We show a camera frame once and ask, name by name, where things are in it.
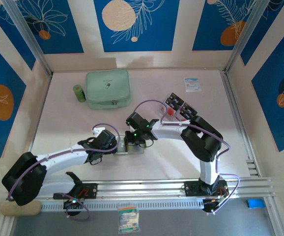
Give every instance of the white wall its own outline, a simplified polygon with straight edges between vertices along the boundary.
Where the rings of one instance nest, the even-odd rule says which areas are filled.
[[[284,7],[246,66],[237,60],[229,74],[243,121],[265,176],[273,177],[284,210],[284,150],[278,152],[251,80],[284,37]]]
[[[28,149],[37,122],[39,107],[48,85],[48,77],[39,63],[29,69],[13,44],[0,28],[0,54],[27,85],[22,102],[14,120],[8,141],[0,158],[0,207],[5,202],[7,191],[1,184],[2,177],[19,156]],[[0,227],[3,216],[0,213]]]
[[[171,52],[104,53],[93,0],[68,0],[84,54],[46,55],[53,71],[151,67],[224,68],[231,51],[192,47],[205,0],[180,0]]]

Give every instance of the green bottle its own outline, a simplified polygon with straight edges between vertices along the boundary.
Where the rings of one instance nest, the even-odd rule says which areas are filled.
[[[83,92],[81,85],[74,85],[73,91],[74,91],[79,102],[85,102],[85,94]]]

